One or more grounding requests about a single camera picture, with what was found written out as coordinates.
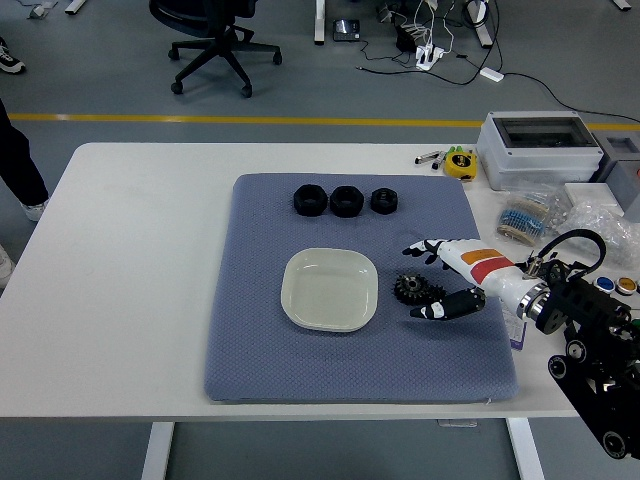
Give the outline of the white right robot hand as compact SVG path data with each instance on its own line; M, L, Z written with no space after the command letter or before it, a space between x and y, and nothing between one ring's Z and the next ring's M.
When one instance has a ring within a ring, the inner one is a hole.
M428 252L429 263L443 264L470 282L471 289L449 294L444 299L410 311L414 318L452 320L485 306L487 297L497 297L518 318L532 318L532 311L549 293L542 280L530 277L499 251L478 239L425 239L403 253L418 257Z

